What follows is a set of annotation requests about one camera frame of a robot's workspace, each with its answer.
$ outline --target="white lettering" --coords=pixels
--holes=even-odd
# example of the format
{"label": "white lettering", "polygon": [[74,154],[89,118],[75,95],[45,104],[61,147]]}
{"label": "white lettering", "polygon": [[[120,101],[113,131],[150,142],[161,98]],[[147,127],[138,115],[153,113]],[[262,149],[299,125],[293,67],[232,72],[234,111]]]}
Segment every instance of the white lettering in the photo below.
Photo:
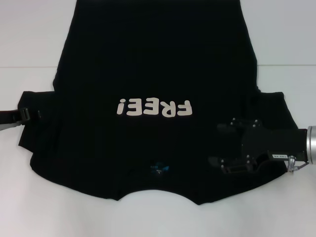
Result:
{"label": "white lettering", "polygon": [[135,104],[129,104],[130,109],[136,109],[136,111],[127,111],[128,116],[142,115],[142,99],[129,99],[129,102],[135,102]]}
{"label": "white lettering", "polygon": [[147,98],[146,101],[152,103],[146,103],[145,107],[153,108],[152,110],[144,110],[146,115],[157,115],[159,114],[159,99],[158,98]]}
{"label": "white lettering", "polygon": [[160,103],[162,106],[164,106],[162,110],[162,115],[166,118],[171,118],[176,116],[176,104],[173,101],[170,101],[170,105],[168,105],[166,102],[161,101]]}
{"label": "white lettering", "polygon": [[185,111],[178,111],[179,116],[188,116],[192,114],[192,107],[188,100],[184,102],[184,105],[178,105],[179,109],[185,109]]}
{"label": "white lettering", "polygon": [[124,103],[126,102],[125,99],[121,99],[120,100],[120,104],[118,104],[118,111],[117,111],[117,114],[118,115],[121,115],[123,113],[123,110],[124,110]]}

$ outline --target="label sticker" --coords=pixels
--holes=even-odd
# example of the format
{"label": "label sticker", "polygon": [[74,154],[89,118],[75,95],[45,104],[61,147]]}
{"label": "label sticker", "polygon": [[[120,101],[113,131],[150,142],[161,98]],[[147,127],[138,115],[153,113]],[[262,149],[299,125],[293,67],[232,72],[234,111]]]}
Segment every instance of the label sticker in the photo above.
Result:
{"label": "label sticker", "polygon": [[272,155],[273,158],[288,159],[287,155]]}

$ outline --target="black t-shirt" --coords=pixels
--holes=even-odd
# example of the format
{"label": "black t-shirt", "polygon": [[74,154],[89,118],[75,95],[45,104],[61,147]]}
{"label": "black t-shirt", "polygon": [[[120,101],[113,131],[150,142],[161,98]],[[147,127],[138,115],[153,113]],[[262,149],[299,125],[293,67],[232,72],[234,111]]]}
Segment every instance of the black t-shirt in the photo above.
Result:
{"label": "black t-shirt", "polygon": [[197,204],[261,186],[283,162],[227,175],[209,157],[240,157],[217,126],[259,119],[296,128],[283,94],[257,88],[239,0],[78,0],[55,92],[24,92],[41,111],[20,145],[40,176],[102,198],[141,190]]}

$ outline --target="white surface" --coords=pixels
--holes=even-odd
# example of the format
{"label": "white surface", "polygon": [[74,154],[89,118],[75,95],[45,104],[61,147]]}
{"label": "white surface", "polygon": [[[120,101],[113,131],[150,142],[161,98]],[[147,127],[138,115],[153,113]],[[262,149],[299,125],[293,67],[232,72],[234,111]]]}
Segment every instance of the white surface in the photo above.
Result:
{"label": "white surface", "polygon": [[[259,64],[316,64],[316,3],[242,0]],[[2,0],[0,67],[56,66],[74,0]],[[52,90],[56,68],[0,68],[0,110],[24,90]],[[316,124],[316,66],[259,67],[263,92],[283,91],[300,128]],[[316,166],[197,206],[161,191],[121,201],[81,194],[32,172],[22,127],[0,132],[1,237],[314,237]]]}

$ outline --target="white background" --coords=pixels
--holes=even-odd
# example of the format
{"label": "white background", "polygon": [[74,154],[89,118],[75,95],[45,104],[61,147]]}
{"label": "white background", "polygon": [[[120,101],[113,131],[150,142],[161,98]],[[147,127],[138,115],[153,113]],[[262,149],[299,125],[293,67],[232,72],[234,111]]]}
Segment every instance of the white background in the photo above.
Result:
{"label": "white background", "polygon": [[[241,0],[263,92],[283,91],[300,128],[316,124],[316,1]],[[50,91],[75,0],[0,1],[0,110],[25,90]],[[0,132],[1,237],[314,237],[316,166],[197,206],[161,191],[120,201],[32,172],[22,127]]]}

